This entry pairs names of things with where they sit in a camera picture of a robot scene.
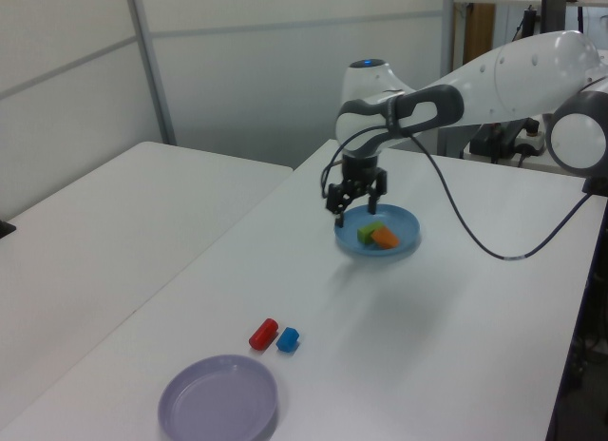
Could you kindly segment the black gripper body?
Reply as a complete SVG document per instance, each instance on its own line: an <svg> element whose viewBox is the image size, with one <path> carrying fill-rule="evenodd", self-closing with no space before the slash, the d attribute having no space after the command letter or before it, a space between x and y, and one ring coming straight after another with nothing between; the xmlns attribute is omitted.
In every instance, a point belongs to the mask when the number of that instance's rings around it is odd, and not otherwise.
<svg viewBox="0 0 608 441"><path fill-rule="evenodd" d="M344 182L362 183L371 185L377 178L378 157L354 158L344 156L342 159L342 177Z"/></svg>

